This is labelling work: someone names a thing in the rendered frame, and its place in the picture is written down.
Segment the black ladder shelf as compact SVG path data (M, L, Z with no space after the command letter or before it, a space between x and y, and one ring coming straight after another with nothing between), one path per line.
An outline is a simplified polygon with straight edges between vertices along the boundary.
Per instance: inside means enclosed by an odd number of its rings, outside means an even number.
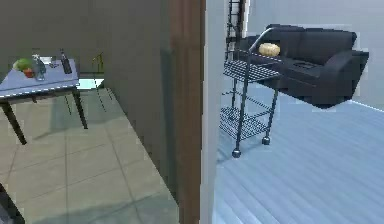
M228 0L225 59L233 56L242 38L244 7L246 0Z

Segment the tan bread loaf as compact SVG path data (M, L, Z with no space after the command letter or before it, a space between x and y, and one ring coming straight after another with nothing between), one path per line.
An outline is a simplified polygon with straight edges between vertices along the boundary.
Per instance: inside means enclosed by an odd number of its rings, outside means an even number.
M280 47L272 43L262 43L259 46L259 53L264 56L275 57L280 53Z

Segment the thin metal chair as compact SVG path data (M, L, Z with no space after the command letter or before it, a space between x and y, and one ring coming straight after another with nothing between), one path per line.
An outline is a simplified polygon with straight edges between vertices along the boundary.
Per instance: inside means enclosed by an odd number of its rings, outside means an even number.
M97 95L100 95L99 90L105 87L103 54L99 53L92 59L91 66L93 71L88 72L81 72L80 64L75 59L68 59L72 73L66 75L71 76L72 80L76 80L79 86L85 84L86 81L89 81L88 89L94 89L97 92Z

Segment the black sofa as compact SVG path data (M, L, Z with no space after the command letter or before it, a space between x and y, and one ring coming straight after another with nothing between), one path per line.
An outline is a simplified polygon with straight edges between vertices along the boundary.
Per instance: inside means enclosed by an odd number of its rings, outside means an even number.
M279 75L262 82L318 108L330 108L350 100L369 59L353 48L357 34L351 31L270 24L263 35L240 40L240 58L252 44L272 43L280 47L274 63L254 49L251 62L264 64Z

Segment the dark glass bottle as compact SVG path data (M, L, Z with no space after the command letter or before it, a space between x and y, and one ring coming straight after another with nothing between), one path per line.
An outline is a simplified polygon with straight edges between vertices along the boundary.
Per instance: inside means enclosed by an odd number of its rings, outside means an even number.
M60 49L60 53L61 53L61 62L62 62L64 73L65 74L71 74L72 69L71 69L71 66L69 63L69 59L66 57L63 48Z

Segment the grey table with black legs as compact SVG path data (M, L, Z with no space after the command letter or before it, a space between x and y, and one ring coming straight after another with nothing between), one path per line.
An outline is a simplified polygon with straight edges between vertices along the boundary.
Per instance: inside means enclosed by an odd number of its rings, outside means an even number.
M61 61L57 61L58 66L46 67L43 81L37 81L35 78L27 78L22 72L11 69L3 81L0 83L0 107L11 124L20 143L27 143L21 127L13 113L11 102L20 99L31 99L43 96L58 96L71 92L78 110L82 125L88 128L81 104L79 86L79 77L74 59L69 60L72 72L65 74Z

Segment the clear glass bottle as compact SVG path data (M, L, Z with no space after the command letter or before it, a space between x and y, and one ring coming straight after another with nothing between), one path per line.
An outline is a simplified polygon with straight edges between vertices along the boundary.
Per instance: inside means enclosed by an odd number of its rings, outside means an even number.
M32 56L34 66L33 66L33 71L35 75L35 79L37 81L44 81L44 73L46 72L45 65L44 63L40 60L38 55L33 55Z

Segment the green lettuce head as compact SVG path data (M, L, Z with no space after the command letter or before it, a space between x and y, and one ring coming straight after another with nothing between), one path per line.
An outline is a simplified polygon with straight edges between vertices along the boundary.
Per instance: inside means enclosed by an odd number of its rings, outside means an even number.
M24 71L32 68L32 61L28 58L20 58L14 64L13 68L17 71Z

